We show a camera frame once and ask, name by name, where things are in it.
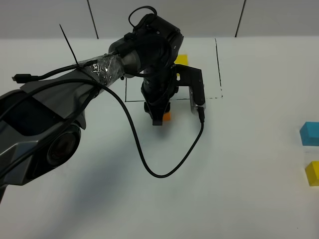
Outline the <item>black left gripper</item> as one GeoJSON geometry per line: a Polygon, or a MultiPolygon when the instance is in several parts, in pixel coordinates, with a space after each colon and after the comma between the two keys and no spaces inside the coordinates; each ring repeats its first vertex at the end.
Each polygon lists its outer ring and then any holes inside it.
{"type": "Polygon", "coordinates": [[[150,77],[144,78],[141,88],[145,99],[145,112],[152,117],[153,125],[161,126],[164,114],[170,110],[169,100],[176,93],[176,71],[173,66],[162,71],[150,66],[143,73],[151,74],[150,77]]]}

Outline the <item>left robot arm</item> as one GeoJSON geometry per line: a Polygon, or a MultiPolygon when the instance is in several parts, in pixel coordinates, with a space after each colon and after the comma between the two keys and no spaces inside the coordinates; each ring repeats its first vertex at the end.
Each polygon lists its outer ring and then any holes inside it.
{"type": "Polygon", "coordinates": [[[145,15],[108,53],[42,76],[17,74],[0,98],[0,190],[22,186],[67,162],[86,128],[85,109],[118,79],[142,77],[145,112],[161,125],[170,110],[180,29],[145,15]]]}

